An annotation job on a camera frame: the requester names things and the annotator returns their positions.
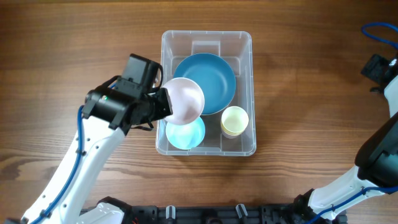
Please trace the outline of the pale pink small bowl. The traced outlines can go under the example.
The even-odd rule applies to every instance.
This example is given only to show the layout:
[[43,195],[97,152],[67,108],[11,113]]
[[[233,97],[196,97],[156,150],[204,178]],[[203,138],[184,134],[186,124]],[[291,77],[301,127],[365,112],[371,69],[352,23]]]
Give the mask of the pale pink small bowl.
[[191,79],[173,78],[163,86],[169,94],[172,114],[165,120],[185,125],[196,120],[205,107],[205,97],[200,86]]

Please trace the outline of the light blue small bowl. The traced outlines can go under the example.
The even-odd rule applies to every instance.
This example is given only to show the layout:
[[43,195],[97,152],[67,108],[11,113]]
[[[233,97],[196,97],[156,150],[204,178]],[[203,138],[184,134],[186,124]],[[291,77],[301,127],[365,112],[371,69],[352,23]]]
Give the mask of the light blue small bowl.
[[204,121],[199,117],[184,125],[167,123],[165,132],[171,145],[178,149],[190,150],[204,140],[206,128]]

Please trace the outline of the clear plastic storage container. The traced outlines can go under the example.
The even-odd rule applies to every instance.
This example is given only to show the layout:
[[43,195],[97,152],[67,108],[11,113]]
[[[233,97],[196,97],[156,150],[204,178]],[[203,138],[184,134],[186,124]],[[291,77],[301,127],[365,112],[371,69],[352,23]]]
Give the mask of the clear plastic storage container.
[[185,58],[200,53],[214,54],[224,59],[233,69],[236,91],[228,106],[243,108],[249,123],[245,131],[234,139],[221,132],[221,115],[201,116],[206,133],[204,140],[190,150],[178,149],[166,137],[165,120],[157,123],[156,149],[168,156],[250,156],[256,151],[256,125],[254,108],[254,75],[252,65],[252,38],[245,31],[168,30],[162,35],[161,64],[164,80],[174,78],[177,66]]

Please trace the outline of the dark blue bowl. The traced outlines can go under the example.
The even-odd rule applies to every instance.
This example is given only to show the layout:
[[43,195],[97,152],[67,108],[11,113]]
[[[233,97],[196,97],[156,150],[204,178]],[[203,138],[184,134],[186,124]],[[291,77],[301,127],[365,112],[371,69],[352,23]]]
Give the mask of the dark blue bowl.
[[211,97],[228,94],[235,95],[236,78],[233,69],[221,57],[200,53],[191,55],[177,66],[174,77],[184,77],[196,82],[205,97],[203,115],[209,115]]

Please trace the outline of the pink plastic cup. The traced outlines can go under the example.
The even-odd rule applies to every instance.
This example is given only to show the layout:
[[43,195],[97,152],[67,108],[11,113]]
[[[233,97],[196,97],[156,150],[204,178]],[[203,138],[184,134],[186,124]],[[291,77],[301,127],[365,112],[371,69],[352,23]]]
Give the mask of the pink plastic cup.
[[230,133],[227,133],[227,132],[224,132],[224,131],[222,131],[222,134],[223,134],[224,137],[226,137],[228,139],[234,139],[234,138],[237,138],[238,136],[241,135],[241,133],[239,133],[239,134],[230,134]]

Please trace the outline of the cream plastic cup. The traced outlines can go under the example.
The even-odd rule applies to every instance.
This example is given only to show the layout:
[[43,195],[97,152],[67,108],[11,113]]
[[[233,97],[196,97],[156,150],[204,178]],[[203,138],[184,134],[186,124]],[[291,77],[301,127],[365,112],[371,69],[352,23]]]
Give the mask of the cream plastic cup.
[[239,131],[246,129],[249,123],[247,112],[238,106],[226,108],[221,115],[221,124],[229,131]]

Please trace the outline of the yellow plastic cup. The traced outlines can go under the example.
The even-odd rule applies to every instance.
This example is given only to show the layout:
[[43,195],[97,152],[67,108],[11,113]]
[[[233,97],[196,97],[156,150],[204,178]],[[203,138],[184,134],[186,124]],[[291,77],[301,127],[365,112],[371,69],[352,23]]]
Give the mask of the yellow plastic cup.
[[235,132],[235,131],[229,131],[229,130],[227,130],[227,129],[223,126],[223,124],[221,124],[221,132],[222,132],[222,131],[227,132],[227,133],[230,133],[230,134],[239,134],[239,133],[242,134],[242,133],[245,131],[245,128],[244,128],[244,129],[240,129],[239,131]]

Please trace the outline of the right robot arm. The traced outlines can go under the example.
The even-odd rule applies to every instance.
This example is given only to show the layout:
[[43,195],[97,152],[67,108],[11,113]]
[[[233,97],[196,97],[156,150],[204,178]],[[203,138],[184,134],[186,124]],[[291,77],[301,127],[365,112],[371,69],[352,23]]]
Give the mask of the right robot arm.
[[390,118],[359,149],[354,166],[332,183],[298,196],[292,210],[306,223],[334,220],[371,197],[397,192],[397,58],[374,54],[361,74],[387,100]]

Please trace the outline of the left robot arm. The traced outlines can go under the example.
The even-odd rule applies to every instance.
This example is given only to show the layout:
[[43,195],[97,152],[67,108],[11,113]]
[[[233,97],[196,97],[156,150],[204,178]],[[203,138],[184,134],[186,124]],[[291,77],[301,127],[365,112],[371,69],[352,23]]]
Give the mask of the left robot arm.
[[161,64],[131,54],[122,75],[88,92],[77,114],[77,132],[49,184],[21,219],[6,223],[131,223],[131,206],[105,198],[81,213],[99,172],[130,129],[150,131],[172,114],[162,88]]

